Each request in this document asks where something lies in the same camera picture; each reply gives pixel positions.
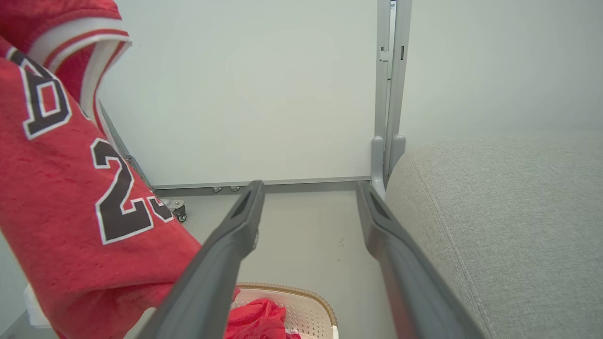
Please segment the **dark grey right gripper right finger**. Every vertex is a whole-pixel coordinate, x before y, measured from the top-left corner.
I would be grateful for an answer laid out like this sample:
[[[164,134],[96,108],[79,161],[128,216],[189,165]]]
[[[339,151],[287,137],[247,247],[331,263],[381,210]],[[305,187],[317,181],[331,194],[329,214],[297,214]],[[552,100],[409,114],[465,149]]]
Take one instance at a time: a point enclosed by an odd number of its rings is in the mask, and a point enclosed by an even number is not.
[[[399,339],[481,339],[483,334],[370,183],[356,187],[368,253],[379,262]]]

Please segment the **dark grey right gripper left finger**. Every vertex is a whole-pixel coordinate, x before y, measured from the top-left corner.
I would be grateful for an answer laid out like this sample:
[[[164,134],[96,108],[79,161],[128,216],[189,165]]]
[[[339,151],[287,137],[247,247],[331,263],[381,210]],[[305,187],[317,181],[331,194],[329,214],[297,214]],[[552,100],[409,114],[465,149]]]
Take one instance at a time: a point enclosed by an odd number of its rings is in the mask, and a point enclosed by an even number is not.
[[[241,190],[138,338],[224,337],[240,264],[258,242],[264,197],[260,180]]]

